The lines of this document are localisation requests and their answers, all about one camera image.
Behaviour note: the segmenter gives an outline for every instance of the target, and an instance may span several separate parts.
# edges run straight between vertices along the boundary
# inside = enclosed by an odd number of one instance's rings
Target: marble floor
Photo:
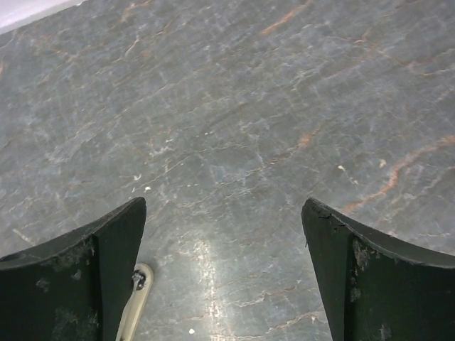
[[[0,256],[144,196],[137,340],[329,341],[309,196],[455,254],[455,5],[87,0],[0,36]]]

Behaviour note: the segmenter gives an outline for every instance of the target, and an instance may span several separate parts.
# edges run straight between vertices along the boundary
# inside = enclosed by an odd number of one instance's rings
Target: metal screw
[[[142,290],[145,285],[146,276],[140,270],[134,270],[133,273],[133,291]]]

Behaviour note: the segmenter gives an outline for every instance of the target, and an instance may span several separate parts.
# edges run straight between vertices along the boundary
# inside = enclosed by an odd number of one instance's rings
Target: scuff mark
[[[50,282],[45,278],[40,278],[38,282],[36,282],[36,286],[47,293],[50,288]]]
[[[50,341],[95,340],[100,326],[96,312],[77,316],[67,308],[55,309],[55,324]]]
[[[360,298],[360,289],[352,288],[350,290],[350,301],[355,302]]]
[[[425,146],[421,149],[417,149],[416,151],[411,152],[410,154],[406,155],[400,161],[398,161],[393,167],[392,171],[389,176],[389,180],[387,184],[381,187],[379,191],[376,193],[370,194],[365,199],[359,202],[352,202],[351,204],[346,205],[342,209],[342,213],[346,214],[350,211],[354,210],[357,207],[364,206],[367,202],[379,197],[380,195],[386,195],[389,190],[395,188],[398,184],[398,176],[403,168],[412,165],[422,154],[431,153],[432,151],[436,151],[440,148],[444,148],[447,146],[452,146],[455,144],[455,135],[445,136],[439,139],[435,144],[430,146]]]
[[[25,234],[23,234],[21,231],[19,231],[18,229],[13,229],[13,232],[15,234],[17,234],[18,236],[20,236],[20,238],[22,240],[24,240],[25,242],[28,242],[31,246],[35,246],[36,244],[32,242],[32,240],[30,238],[28,238]]]
[[[266,29],[262,30],[260,34],[262,34],[263,36],[266,36],[267,34],[275,31],[278,27],[280,27],[281,25],[287,23],[290,19],[292,19],[293,17],[295,17],[298,13],[300,13],[300,11],[302,9],[304,9],[305,7],[307,7],[312,1],[305,1],[304,4],[300,5],[300,6],[297,6],[295,9],[293,9],[292,11],[290,11],[288,14],[286,14],[285,16],[283,16],[279,21],[277,21],[276,23],[274,23],[273,25],[267,27]]]
[[[313,130],[313,131],[310,131],[309,133],[303,135],[300,139],[300,142],[299,142],[299,148],[306,148],[309,146],[309,144],[311,143],[311,140],[313,140],[313,137],[315,137],[315,135],[317,135],[318,132],[320,132],[321,130],[321,127]]]
[[[82,243],[66,250],[62,254],[54,256],[52,259],[49,259],[41,265],[52,266],[54,271],[59,272],[63,269],[68,269],[75,264],[79,264],[83,258],[86,256],[93,256],[94,254],[95,247],[93,246],[93,241],[90,238],[87,242],[83,241]]]
[[[360,242],[357,239],[354,239],[353,251],[358,267],[360,270],[364,271],[368,267],[368,259],[370,258],[367,249],[362,249]]]
[[[147,0],[143,3],[140,3],[140,4],[135,4],[134,2],[129,5],[128,7],[126,7],[124,10],[123,10],[123,13],[122,13],[122,18],[120,19],[120,22],[125,22],[130,16],[131,16],[131,11],[133,9],[135,9],[136,7],[147,7],[149,4],[151,3],[151,0]]]
[[[71,278],[74,279],[75,281],[79,281],[81,276],[82,271],[78,269],[73,275],[71,275]]]
[[[386,324],[382,324],[381,328],[379,329],[381,334],[381,341],[389,340],[392,337],[392,330]]]

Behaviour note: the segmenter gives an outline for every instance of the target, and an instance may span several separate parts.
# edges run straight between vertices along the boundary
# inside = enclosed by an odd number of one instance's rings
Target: black plastic guard
[[[333,341],[455,340],[455,257],[356,222],[313,198],[304,232]]]
[[[0,259],[1,341],[114,341],[132,294],[146,204]]]

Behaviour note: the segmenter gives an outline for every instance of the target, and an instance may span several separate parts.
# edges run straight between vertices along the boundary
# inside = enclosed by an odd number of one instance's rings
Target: white wall
[[[0,34],[44,18],[85,0],[0,0]]]

